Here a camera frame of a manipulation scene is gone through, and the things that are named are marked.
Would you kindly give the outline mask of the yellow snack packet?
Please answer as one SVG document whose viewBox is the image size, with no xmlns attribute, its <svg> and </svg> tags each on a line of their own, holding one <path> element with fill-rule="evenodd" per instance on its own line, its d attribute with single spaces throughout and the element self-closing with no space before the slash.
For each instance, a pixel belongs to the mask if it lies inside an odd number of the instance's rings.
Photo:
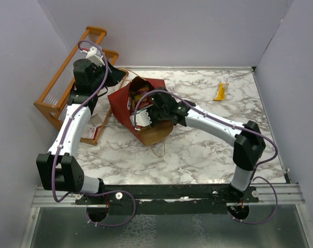
<svg viewBox="0 0 313 248">
<path fill-rule="evenodd" d="M 218 85 L 218 90 L 213 98 L 214 101 L 223 101 L 226 99 L 225 93 L 226 89 L 228 88 L 229 84 L 228 83 L 219 83 Z"/>
</svg>

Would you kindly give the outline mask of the red paper bag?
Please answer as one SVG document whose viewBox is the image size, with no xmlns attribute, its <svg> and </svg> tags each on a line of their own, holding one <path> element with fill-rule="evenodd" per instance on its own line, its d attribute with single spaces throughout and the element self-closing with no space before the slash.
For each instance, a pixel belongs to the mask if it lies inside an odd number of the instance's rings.
<svg viewBox="0 0 313 248">
<path fill-rule="evenodd" d="M 141 128 L 140 131 L 133 127 L 130 116 L 129 89 L 131 86 L 149 84 L 155 90 L 158 87 L 165 88 L 165 81 L 162 79 L 152 79 L 136 76 L 131 79 L 126 86 L 120 88 L 108 96 L 108 101 L 115 118 L 126 127 L 144 146 L 151 147 L 154 144 L 164 142 L 165 138 L 173 131 L 174 125 L 169 120 L 163 120 L 154 127 L 151 125 Z"/>
</svg>

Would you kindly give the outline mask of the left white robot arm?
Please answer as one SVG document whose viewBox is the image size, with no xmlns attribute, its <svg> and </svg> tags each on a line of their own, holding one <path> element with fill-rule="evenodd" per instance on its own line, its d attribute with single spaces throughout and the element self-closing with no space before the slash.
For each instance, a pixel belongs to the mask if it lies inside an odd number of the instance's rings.
<svg viewBox="0 0 313 248">
<path fill-rule="evenodd" d="M 98 92 L 116 86 L 126 74 L 111 64 L 98 66 L 83 58 L 74 62 L 73 75 L 64 122 L 48 152 L 37 156 L 37 169 L 45 190 L 87 193 L 92 203 L 99 204 L 105 199 L 102 181 L 86 176 L 75 156 L 98 102 Z"/>
</svg>

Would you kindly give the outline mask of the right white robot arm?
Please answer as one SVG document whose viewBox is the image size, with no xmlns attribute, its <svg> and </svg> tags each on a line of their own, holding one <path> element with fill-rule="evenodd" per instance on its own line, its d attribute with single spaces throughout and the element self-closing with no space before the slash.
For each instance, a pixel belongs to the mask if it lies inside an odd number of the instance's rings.
<svg viewBox="0 0 313 248">
<path fill-rule="evenodd" d="M 255 166 L 265 150 L 265 142 L 258 125 L 253 121 L 230 121 L 213 115 L 190 101 L 176 101 L 164 88 L 153 90 L 149 97 L 153 103 L 148 108 L 152 124 L 168 120 L 174 125 L 207 132 L 233 147 L 233 162 L 236 168 L 228 195 L 234 202 L 242 201 L 247 196 L 246 189 Z"/>
</svg>

